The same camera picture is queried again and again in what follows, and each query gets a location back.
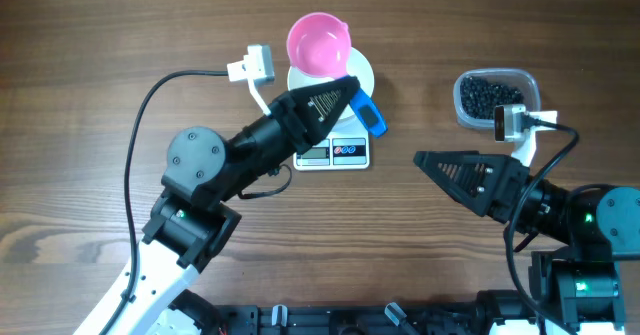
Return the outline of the white digital kitchen scale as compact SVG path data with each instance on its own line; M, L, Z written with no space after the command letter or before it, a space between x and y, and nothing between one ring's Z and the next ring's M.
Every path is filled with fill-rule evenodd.
M293 155L298 171L363 170L370 166L369 132L347 107L329 135L303 154Z

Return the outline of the white round bowl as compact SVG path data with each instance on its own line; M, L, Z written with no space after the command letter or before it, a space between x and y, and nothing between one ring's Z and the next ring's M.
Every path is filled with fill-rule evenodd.
M349 60L347 62L347 72L350 76L355 76L360 82L361 89L369 96L373 96L375 77L374 71L367 58L356 48L351 48ZM289 90L317 85L331 81L331 77L312 77L304 74L295 67L290 67L287 74L287 87ZM352 122L358 122L357 116L350 106L347 106L341 114L334 130L348 126Z

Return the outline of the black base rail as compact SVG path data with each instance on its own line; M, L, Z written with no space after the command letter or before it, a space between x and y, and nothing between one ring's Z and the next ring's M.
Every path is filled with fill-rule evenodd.
M213 334L551 334L553 326L514 301L406 306L220 306Z

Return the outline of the clear plastic container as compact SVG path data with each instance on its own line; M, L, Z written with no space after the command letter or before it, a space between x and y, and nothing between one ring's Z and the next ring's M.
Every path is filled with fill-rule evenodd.
M454 84L453 100L458 123L476 130L494 128L494 109L499 105L523 104L529 111L541 110L536 80L514 68L464 72Z

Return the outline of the pink scoop blue handle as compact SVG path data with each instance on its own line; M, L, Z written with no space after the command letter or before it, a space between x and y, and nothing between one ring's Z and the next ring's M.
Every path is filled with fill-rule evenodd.
M352 47L348 24L325 12L302 16L291 27L286 41L290 67L332 80L350 76L347 62ZM349 106L371 135L378 138L387 132L383 115L361 86Z

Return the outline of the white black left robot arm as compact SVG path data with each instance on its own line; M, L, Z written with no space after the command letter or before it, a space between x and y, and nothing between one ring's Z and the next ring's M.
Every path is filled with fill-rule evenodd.
M231 237L241 216L227 201L324 140L359 87L346 76L286 91L231 139L201 126L178 133L141 240L77 333L147 333Z

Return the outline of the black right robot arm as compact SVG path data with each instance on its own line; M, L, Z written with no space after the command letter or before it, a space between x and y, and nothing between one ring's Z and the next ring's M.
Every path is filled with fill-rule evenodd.
M528 167L507 155L419 151L413 162L454 201L501 224L533 182ZM542 309L572 329L623 327L619 264L639 258L638 189L591 184L566 190L543 180L525 200L516 229L563 245L531 254L529 288Z

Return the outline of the black beans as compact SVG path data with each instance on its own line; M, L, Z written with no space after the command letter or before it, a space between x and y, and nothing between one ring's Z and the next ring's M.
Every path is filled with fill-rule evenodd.
M468 76L460 85L462 108L475 119L493 120L494 109L500 105L522 104L522 91L501 82Z

